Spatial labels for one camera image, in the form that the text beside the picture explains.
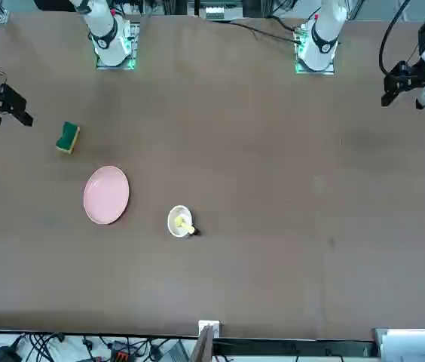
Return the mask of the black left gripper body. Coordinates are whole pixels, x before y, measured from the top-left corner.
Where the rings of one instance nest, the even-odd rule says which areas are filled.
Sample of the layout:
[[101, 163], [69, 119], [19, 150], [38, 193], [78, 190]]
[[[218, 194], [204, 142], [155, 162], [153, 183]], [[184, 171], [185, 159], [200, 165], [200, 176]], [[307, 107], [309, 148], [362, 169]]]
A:
[[423, 87], [425, 86], [425, 62], [418, 60], [410, 66], [406, 61], [400, 61], [392, 69], [392, 78], [400, 91]]

